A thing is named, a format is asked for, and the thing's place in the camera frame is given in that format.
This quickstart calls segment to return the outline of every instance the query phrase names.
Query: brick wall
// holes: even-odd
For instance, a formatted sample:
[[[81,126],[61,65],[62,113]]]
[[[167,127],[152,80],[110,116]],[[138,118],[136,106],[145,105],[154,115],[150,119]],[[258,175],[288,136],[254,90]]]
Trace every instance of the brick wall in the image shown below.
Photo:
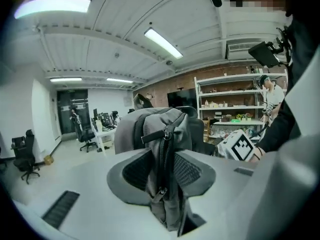
[[[169,79],[151,84],[137,91],[134,91],[133,95],[136,95],[137,93],[142,94],[143,96],[145,96],[147,93],[152,94],[154,98],[152,99],[151,103],[154,107],[158,107],[158,108],[168,107],[167,93],[176,92],[178,91],[177,88],[183,88],[184,90],[195,88],[194,77],[196,77],[197,80],[202,80],[202,79],[208,79],[208,78],[214,78],[214,77],[221,77],[224,75],[224,73],[226,73],[228,76],[237,75],[237,74],[246,74],[247,66],[254,66],[254,67],[257,66],[258,68],[262,68],[261,65],[253,62],[228,63],[228,64],[222,64],[222,65],[209,66],[209,67],[190,71],[185,74],[180,74],[180,75],[171,77]],[[269,72],[284,73],[284,67],[274,67],[269,69]],[[286,78],[285,77],[278,78],[277,84],[284,89],[287,88]],[[212,89],[213,87],[216,88],[218,92],[231,91],[231,90],[236,91],[238,89],[248,88],[252,85],[253,85],[252,81],[220,83],[215,85],[204,86],[202,88],[202,91],[209,92],[209,90]],[[248,105],[254,105],[254,102],[255,102],[255,96],[253,94],[207,97],[206,99],[208,100],[208,102],[214,101],[216,103],[223,103],[224,101],[228,104],[234,104],[234,105],[243,105],[244,99],[247,100]]]

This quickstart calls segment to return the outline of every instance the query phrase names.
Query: gray backpack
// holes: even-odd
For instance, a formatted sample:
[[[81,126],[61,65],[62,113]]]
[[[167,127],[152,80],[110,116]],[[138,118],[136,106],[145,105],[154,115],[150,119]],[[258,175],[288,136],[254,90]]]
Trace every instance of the gray backpack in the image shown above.
[[[144,108],[125,116],[119,123],[115,153],[150,148],[154,163],[144,191],[152,213],[169,230],[177,230],[183,216],[184,196],[174,176],[174,154],[191,150],[188,115],[175,108]]]

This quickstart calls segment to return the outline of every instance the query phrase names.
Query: air conditioner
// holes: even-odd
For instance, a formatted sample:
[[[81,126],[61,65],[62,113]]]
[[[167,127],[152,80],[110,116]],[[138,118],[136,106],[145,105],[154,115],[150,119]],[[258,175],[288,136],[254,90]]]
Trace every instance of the air conditioner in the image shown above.
[[[253,59],[254,57],[248,53],[248,50],[258,44],[259,42],[228,44],[226,51],[227,59],[230,61]]]

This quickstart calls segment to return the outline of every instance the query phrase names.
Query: white desk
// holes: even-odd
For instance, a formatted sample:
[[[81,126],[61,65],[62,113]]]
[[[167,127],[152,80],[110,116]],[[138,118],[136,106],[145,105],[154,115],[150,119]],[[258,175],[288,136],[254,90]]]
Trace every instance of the white desk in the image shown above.
[[[112,142],[113,142],[114,141],[114,135],[116,133],[117,128],[109,130],[109,131],[96,131],[96,129],[93,126],[92,122],[90,122],[90,123],[91,123],[92,131],[93,131],[94,136],[96,138],[96,141],[98,142],[98,146],[99,146],[99,148],[101,148],[103,154],[106,155],[105,146],[104,146],[104,143],[102,141],[102,138],[106,137],[106,136],[111,136],[111,139],[112,139]]]

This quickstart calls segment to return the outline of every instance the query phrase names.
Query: fluorescent ceiling light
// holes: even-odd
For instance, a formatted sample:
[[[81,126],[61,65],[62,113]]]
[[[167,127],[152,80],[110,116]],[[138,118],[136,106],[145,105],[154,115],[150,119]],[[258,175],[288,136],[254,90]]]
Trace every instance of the fluorescent ceiling light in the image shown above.
[[[76,82],[76,81],[82,81],[81,77],[60,77],[60,78],[51,78],[50,81],[52,83],[56,83],[56,82]]]
[[[123,82],[123,83],[130,83],[130,84],[133,83],[133,81],[114,79],[114,78],[108,78],[107,81]]]
[[[22,4],[14,13],[16,19],[49,11],[71,11],[86,13],[91,0],[32,0]]]
[[[176,59],[180,59],[183,55],[172,46],[166,39],[164,39],[161,35],[159,35],[152,28],[149,28],[144,36],[154,41],[156,44],[160,45],[163,49],[167,50],[170,54],[172,54]]]

